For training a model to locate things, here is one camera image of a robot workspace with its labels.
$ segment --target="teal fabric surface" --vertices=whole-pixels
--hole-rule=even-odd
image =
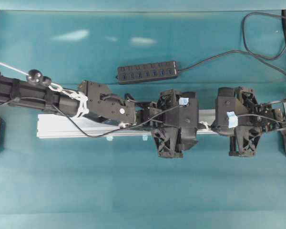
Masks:
[[[0,10],[189,12],[286,9],[286,0],[0,0]]]
[[[239,54],[175,80],[116,83],[120,65],[176,60],[183,68],[243,49],[245,14],[2,11],[0,61],[37,68],[71,88],[84,79],[107,83],[138,100],[156,100],[171,88],[196,91],[201,109],[214,108],[221,86],[252,87],[259,102],[285,98],[283,75]],[[282,47],[280,20],[254,16],[246,31],[255,52],[274,55]],[[286,70],[286,55],[274,64]],[[0,229],[286,229],[286,156],[278,133],[262,137],[254,158],[229,157],[228,138],[199,135],[183,159],[169,160],[158,158],[150,137],[40,140],[37,114],[0,108]]]

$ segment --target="wire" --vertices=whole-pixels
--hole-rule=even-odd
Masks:
[[[183,69],[180,69],[178,70],[179,73],[182,73],[182,72],[185,72],[185,71],[188,71],[194,67],[197,67],[205,62],[208,62],[208,61],[211,61],[211,60],[215,60],[219,57],[222,57],[222,56],[226,56],[226,55],[229,55],[231,53],[241,53],[241,54],[246,54],[246,55],[250,55],[250,56],[253,56],[254,58],[256,58],[258,61],[260,61],[261,63],[265,64],[266,66],[270,67],[270,68],[273,68],[275,70],[277,70],[278,72],[282,73],[284,76],[286,76],[286,72],[272,64],[269,64],[268,62],[266,62],[265,60],[269,60],[269,61],[274,61],[274,60],[277,60],[279,59],[283,54],[284,52],[286,51],[286,44],[284,46],[284,48],[281,50],[281,52],[274,56],[274,57],[269,57],[269,56],[265,56],[265,55],[261,55],[261,54],[256,54],[252,51],[250,51],[250,49],[248,48],[248,45],[246,43],[246,38],[245,38],[245,21],[248,17],[252,16],[252,15],[263,15],[263,16],[268,16],[268,17],[274,17],[274,18],[281,18],[281,19],[284,19],[286,20],[286,17],[285,16],[281,16],[281,15],[276,15],[276,14],[271,14],[271,13],[262,13],[262,12],[252,12],[252,13],[249,13],[247,15],[244,16],[243,20],[242,20],[242,36],[243,36],[243,42],[244,42],[244,47],[246,49],[246,51],[242,51],[242,50],[229,50],[227,52],[223,52],[223,53],[220,53],[218,55],[215,55],[215,56],[212,56],[212,57],[209,57],[207,59],[204,59],[200,62],[197,62],[195,64],[192,64],[190,65],[189,67],[187,68],[183,68]]]
[[[52,105],[61,115],[65,116],[70,122],[72,122],[72,124],[82,133],[84,134],[85,136],[87,137],[104,137],[106,135],[109,135],[109,134],[112,134],[112,133],[115,133],[115,132],[118,132],[118,131],[122,131],[122,130],[127,130],[127,129],[133,129],[133,128],[137,128],[137,127],[140,127],[150,121],[152,121],[154,118],[166,113],[166,112],[169,112],[177,107],[185,107],[184,105],[177,105],[177,106],[173,106],[169,109],[166,109],[164,111],[161,111],[157,114],[155,114],[154,116],[150,117],[148,120],[140,123],[140,124],[137,124],[137,125],[131,125],[131,126],[128,126],[128,127],[125,127],[125,128],[120,128],[120,129],[116,129],[116,130],[112,130],[112,131],[109,131],[107,133],[104,133],[104,134],[101,134],[101,135],[97,135],[97,136],[92,136],[92,135],[89,135],[87,134],[86,132],[84,132],[69,116],[67,116],[64,112],[62,112],[57,106],[55,105]]]
[[[6,64],[6,63],[0,62],[0,65],[4,66],[4,67],[6,67],[6,68],[12,69],[12,70],[14,70],[14,71],[17,71],[17,72],[19,72],[19,73],[21,73],[21,74],[23,74],[23,75],[29,75],[28,73],[26,73],[26,72],[24,72],[24,71],[22,71],[22,70],[20,70],[20,69],[14,68],[14,67],[12,67],[12,66]]]
[[[38,100],[38,101],[46,102],[44,99],[35,98],[35,97],[21,97],[20,99],[32,99],[32,100]],[[10,99],[4,103],[1,103],[0,106],[8,105],[8,104],[14,102],[14,100],[15,99]]]
[[[276,119],[273,119],[273,118],[269,118],[269,117],[266,117],[266,116],[263,116],[263,115],[259,115],[259,114],[239,114],[237,115],[237,117],[245,117],[245,116],[254,116],[254,117],[261,117],[261,118],[265,118],[265,119],[268,119],[268,120],[271,120],[271,121],[274,121],[274,122],[277,122],[277,123],[286,123],[286,121],[279,121],[279,120],[276,120]]]
[[[9,104],[9,103],[11,103],[11,102],[13,102],[13,100],[12,100],[12,99],[10,99],[10,100],[8,100],[8,101],[6,101],[6,102],[4,102],[4,103],[0,104],[0,106],[7,105],[7,104]]]

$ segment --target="white string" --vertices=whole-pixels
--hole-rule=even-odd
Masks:
[[[6,67],[6,68],[12,69],[12,70],[14,70],[14,71],[17,71],[17,72],[19,72],[19,73],[21,73],[21,74],[29,75],[28,73],[26,73],[26,72],[24,72],[24,71],[21,71],[21,70],[19,70],[19,69],[17,69],[17,68],[14,68],[14,67],[12,67],[12,66],[9,66],[9,65],[6,64],[6,63],[0,62],[0,65],[4,66],[4,67]]]

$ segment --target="black plastic housing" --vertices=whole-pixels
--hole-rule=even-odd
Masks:
[[[118,67],[119,84],[174,79],[178,76],[176,61]]]

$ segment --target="robotic arm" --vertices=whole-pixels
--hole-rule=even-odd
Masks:
[[[284,113],[272,108],[276,103],[283,103]],[[195,92],[172,89],[161,92],[156,102],[139,102],[130,94],[121,98],[107,85],[91,81],[83,81],[77,91],[63,89],[37,70],[29,71],[27,82],[0,73],[0,105],[3,104],[69,118],[84,116],[119,126],[115,131],[130,128],[151,131],[158,156],[164,158],[183,157],[183,151],[197,144],[197,130],[205,128],[198,123]],[[252,89],[219,88],[211,128],[230,138],[230,156],[254,156],[261,135],[272,131],[282,132],[286,148],[286,99],[259,104]]]

